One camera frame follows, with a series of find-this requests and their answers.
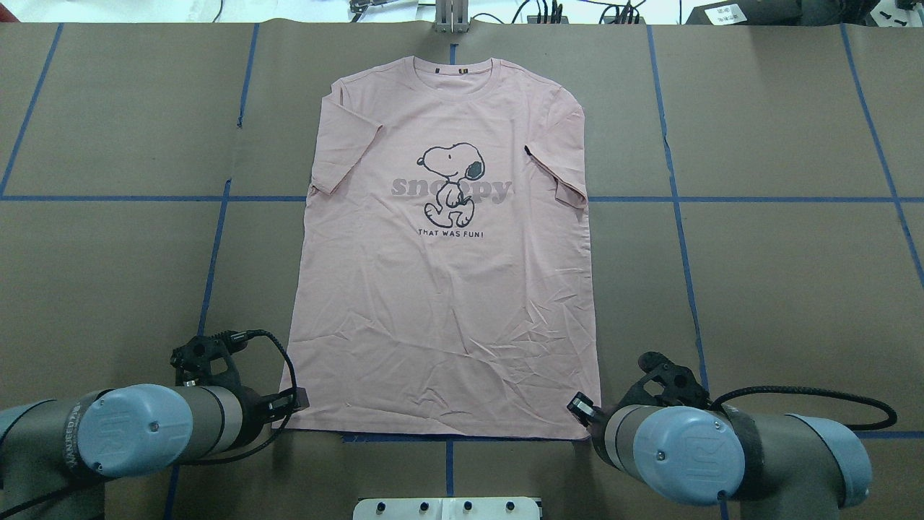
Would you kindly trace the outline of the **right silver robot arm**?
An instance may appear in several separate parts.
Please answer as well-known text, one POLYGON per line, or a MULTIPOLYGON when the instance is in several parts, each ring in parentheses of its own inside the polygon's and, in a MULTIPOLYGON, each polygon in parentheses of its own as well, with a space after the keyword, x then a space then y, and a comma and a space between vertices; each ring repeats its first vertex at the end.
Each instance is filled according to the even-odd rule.
POLYGON ((743 519, 838 519, 868 499, 873 480, 861 439, 828 418, 725 405, 603 409, 583 393, 567 410, 601 461, 683 506, 735 501, 743 519))

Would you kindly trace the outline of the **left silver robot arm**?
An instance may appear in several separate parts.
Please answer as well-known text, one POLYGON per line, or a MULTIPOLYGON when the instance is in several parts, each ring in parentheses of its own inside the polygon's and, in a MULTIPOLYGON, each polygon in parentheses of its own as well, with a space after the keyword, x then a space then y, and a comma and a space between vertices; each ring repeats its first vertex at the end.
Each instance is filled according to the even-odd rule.
POLYGON ((264 425, 308 406, 300 387, 261 397, 149 383, 14 406, 2 411, 2 517, 103 519, 109 482, 240 461, 263 448, 264 425))

